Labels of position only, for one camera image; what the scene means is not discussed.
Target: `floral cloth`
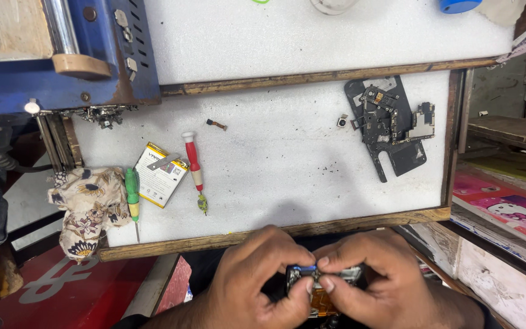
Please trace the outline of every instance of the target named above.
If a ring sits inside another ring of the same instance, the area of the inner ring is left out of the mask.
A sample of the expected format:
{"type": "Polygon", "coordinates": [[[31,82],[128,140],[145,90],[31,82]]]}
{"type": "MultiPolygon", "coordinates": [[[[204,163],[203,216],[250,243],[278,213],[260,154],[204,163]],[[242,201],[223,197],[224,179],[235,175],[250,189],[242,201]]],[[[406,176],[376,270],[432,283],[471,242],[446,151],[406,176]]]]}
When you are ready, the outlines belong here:
{"type": "Polygon", "coordinates": [[[78,262],[98,246],[100,231],[131,222],[120,168],[76,168],[57,173],[48,202],[66,210],[60,246],[78,262]]]}

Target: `person's right hand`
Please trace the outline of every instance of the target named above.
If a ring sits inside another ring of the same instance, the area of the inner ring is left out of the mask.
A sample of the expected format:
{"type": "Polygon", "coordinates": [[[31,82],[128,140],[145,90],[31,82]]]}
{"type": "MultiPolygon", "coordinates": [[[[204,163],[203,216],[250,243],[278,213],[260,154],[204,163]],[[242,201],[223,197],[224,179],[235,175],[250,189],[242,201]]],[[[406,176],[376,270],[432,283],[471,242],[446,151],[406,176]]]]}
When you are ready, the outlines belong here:
{"type": "Polygon", "coordinates": [[[324,273],[360,263],[368,266],[365,291],[330,274],[320,277],[320,284],[338,310],[370,328],[484,326],[484,315],[474,302],[426,283],[409,245],[390,229],[347,236],[314,251],[314,256],[324,273]]]}

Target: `metal pry tool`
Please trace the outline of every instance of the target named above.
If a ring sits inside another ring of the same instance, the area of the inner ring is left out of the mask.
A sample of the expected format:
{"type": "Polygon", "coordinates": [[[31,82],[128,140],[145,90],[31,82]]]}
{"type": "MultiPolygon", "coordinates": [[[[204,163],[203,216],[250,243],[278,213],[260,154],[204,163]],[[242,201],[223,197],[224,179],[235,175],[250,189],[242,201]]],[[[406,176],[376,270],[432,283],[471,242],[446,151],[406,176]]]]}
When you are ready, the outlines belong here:
{"type": "Polygon", "coordinates": [[[180,155],[178,153],[171,153],[170,155],[168,155],[167,157],[163,158],[163,159],[160,159],[160,160],[157,160],[156,162],[150,164],[147,166],[147,168],[149,170],[155,170],[159,167],[162,167],[164,165],[167,165],[168,163],[174,161],[174,160],[177,160],[180,158],[180,155]]]}

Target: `red screwdriver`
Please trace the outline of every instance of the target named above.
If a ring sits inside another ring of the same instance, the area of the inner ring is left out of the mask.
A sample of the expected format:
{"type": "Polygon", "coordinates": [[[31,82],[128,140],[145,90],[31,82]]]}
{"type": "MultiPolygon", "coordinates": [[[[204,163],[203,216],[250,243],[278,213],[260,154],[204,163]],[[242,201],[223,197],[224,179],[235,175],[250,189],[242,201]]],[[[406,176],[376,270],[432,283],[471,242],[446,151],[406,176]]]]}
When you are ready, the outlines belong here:
{"type": "Polygon", "coordinates": [[[196,190],[198,190],[198,208],[202,210],[204,216],[206,216],[206,211],[208,205],[206,203],[206,198],[202,195],[202,171],[200,169],[200,164],[198,163],[198,155],[196,154],[196,146],[194,145],[194,135],[193,131],[188,131],[182,133],[182,139],[186,143],[186,154],[188,155],[188,160],[190,161],[190,172],[192,173],[192,179],[194,179],[194,185],[196,185],[196,190]]]}

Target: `blue component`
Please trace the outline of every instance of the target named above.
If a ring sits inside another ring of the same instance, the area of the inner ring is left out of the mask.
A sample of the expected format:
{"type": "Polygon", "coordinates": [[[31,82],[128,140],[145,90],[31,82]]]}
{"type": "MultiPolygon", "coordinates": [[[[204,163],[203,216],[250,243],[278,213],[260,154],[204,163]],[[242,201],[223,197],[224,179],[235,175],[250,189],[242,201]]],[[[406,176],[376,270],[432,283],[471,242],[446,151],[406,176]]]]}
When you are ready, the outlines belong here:
{"type": "Polygon", "coordinates": [[[66,109],[95,105],[151,105],[161,103],[156,61],[151,47],[143,0],[70,0],[81,54],[106,61],[110,79],[87,81],[61,76],[52,60],[0,62],[0,114],[24,112],[24,105],[35,98],[41,109],[66,109]],[[87,21],[82,11],[93,7],[96,20],[87,21]],[[115,10],[125,12],[133,34],[129,43],[114,18],[115,10]],[[129,81],[126,58],[137,62],[137,74],[129,81]],[[81,100],[89,93],[90,100],[81,100]]]}
{"type": "Polygon", "coordinates": [[[290,265],[288,266],[288,269],[290,268],[300,271],[302,275],[311,275],[316,270],[315,265],[311,265],[311,266],[290,265]]]}
{"type": "Polygon", "coordinates": [[[482,0],[439,0],[442,13],[461,13],[476,8],[482,0]]]}

